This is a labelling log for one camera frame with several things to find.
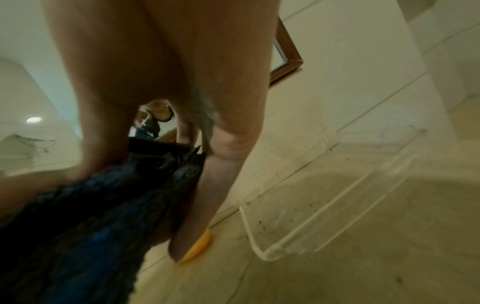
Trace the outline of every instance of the person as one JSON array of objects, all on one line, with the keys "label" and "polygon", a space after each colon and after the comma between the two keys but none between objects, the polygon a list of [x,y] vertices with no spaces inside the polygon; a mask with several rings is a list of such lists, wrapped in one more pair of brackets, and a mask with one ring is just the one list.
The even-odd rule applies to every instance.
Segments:
[{"label": "person", "polygon": [[201,130],[209,143],[191,209],[169,244],[181,260],[261,133],[279,0],[43,0],[42,7],[78,100],[82,162],[4,179],[0,216],[121,161],[139,106],[166,99],[177,142],[192,146]]}]

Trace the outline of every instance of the recessed light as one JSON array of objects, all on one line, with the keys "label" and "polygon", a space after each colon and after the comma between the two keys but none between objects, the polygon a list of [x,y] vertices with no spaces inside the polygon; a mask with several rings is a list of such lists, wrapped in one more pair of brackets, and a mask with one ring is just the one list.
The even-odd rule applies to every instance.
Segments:
[{"label": "recessed light", "polygon": [[29,124],[36,124],[37,122],[42,121],[41,117],[30,117],[26,120]]}]

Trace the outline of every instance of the wooden mirror frame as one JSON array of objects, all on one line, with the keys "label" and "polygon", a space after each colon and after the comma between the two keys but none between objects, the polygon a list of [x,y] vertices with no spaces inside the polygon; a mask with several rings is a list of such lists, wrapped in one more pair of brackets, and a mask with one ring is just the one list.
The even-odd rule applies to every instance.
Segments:
[{"label": "wooden mirror frame", "polygon": [[[276,45],[279,46],[283,52],[282,57],[284,64],[270,73],[270,86],[294,73],[304,63],[280,18],[278,19],[278,27],[276,30]],[[174,143],[177,141],[177,129],[175,128],[167,132],[160,140],[162,142]],[[206,138],[202,138],[202,146],[204,148],[203,151],[206,152],[205,147],[208,146]]]}]

